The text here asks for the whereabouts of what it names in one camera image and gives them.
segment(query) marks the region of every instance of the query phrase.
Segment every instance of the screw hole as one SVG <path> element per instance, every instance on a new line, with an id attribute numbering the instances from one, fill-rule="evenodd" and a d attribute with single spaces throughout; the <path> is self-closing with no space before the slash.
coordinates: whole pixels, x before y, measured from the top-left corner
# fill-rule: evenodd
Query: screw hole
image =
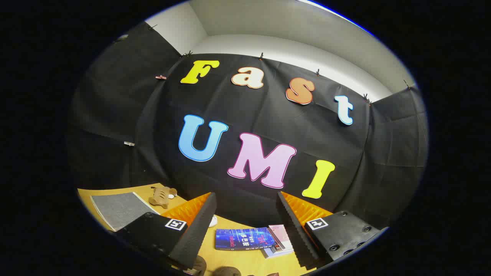
<path id="1" fill-rule="evenodd" d="M 331 247 L 329 247 L 329 251 L 336 251 L 339 249 L 339 245 L 333 245 Z"/>

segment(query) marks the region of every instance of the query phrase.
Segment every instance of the black border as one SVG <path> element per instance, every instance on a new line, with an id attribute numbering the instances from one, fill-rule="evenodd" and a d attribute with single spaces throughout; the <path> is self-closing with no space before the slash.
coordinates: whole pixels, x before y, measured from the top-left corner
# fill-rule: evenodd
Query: black border
<path id="1" fill-rule="evenodd" d="M 155 267 L 95 226 L 75 196 L 64 147 L 66 114 L 78 79 L 106 45 L 166 1 L 12 2 L 2 17 L 7 65 L 3 90 L 6 168 L 2 235 L 16 272 L 126 275 Z M 430 152 L 423 185 L 396 225 L 329 273 L 420 274 L 483 272 L 489 219 L 471 203 L 488 192 L 489 58 L 483 1 L 326 3 L 373 33 L 405 63 L 428 108 Z"/>

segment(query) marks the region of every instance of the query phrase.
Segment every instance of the black fabric backdrop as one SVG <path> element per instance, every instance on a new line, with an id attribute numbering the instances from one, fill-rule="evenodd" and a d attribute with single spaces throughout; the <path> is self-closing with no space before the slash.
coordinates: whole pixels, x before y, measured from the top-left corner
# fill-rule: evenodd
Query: black fabric backdrop
<path id="1" fill-rule="evenodd" d="M 162 181 L 137 150 L 136 122 L 179 53 L 143 22 L 94 60 L 75 91 L 68 117 L 67 148 L 75 185 L 117 189 Z"/>
<path id="2" fill-rule="evenodd" d="M 280 143 L 296 148 L 283 178 L 286 193 L 332 212 L 351 211 L 378 228 L 388 226 L 407 206 L 428 148 L 424 105 L 415 87 L 370 107 L 349 88 L 290 64 L 228 54 L 179 58 L 147 24 L 128 34 L 94 62 L 74 96 L 69 118 L 74 127 L 67 137 L 79 188 L 163 182 L 188 200 L 215 192 L 222 217 L 257 227 L 279 224 L 277 189 L 226 172 L 239 154 L 239 134 L 249 132 L 261 138 L 265 155 Z M 195 60 L 219 60 L 220 65 L 196 84 L 180 83 Z M 237 69 L 246 66 L 264 71 L 262 88 L 232 84 Z M 155 79 L 159 74 L 168 79 Z M 315 84 L 312 103 L 302 106 L 286 99 L 285 90 L 295 77 Z M 348 96 L 353 104 L 350 126 L 338 119 L 336 95 Z M 197 149 L 206 145 L 211 120 L 229 127 L 207 162 L 195 162 L 179 151 L 187 114 L 205 120 L 193 142 Z M 317 160 L 336 168 L 321 198 L 303 197 Z"/>

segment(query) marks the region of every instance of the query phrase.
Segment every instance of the white ceiling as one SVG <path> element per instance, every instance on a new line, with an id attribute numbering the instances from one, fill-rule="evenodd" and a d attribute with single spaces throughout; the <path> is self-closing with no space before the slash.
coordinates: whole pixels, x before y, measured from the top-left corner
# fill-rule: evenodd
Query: white ceiling
<path id="1" fill-rule="evenodd" d="M 391 92 L 414 84 L 401 61 L 356 25 L 296 0 L 191 0 L 206 33 L 256 34 L 302 42 L 333 53 L 379 80 Z"/>

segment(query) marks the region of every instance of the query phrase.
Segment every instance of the wooden table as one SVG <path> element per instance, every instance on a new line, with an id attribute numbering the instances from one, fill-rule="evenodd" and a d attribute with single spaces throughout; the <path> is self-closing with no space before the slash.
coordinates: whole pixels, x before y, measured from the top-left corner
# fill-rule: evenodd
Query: wooden table
<path id="1" fill-rule="evenodd" d="M 148 199 L 153 196 L 153 189 L 150 187 L 162 186 L 160 183 L 114 189 L 114 190 L 83 190 L 78 189 L 80 198 L 87 209 L 91 212 L 94 218 L 103 225 L 107 230 L 112 231 L 109 225 L 99 216 L 94 205 L 90 200 L 91 195 L 108 195 L 118 193 L 130 193 L 135 192 L 143 200 L 148 203 Z M 164 209 L 161 206 L 150 205 L 157 213 L 161 214 L 168 211 L 180 204 L 186 202 L 180 196 L 177 196 L 169 200 L 168 209 Z M 198 255 L 202 256 L 207 264 L 205 276 L 211 276 L 213 271 L 221 266 L 231 266 L 239 269 L 242 276 L 254 275 L 254 276 L 266 276 L 271 273 L 278 272 L 280 276 L 298 276 L 315 269 L 306 270 L 305 267 L 300 267 L 295 253 L 278 256 L 275 258 L 265 259 L 260 249 L 251 251 L 225 251 L 215 249 L 215 229 L 241 229 L 252 228 L 248 225 L 240 224 L 234 221 L 224 219 L 217 216 L 218 224 L 214 227 L 208 228 L 203 244 L 199 250 Z"/>

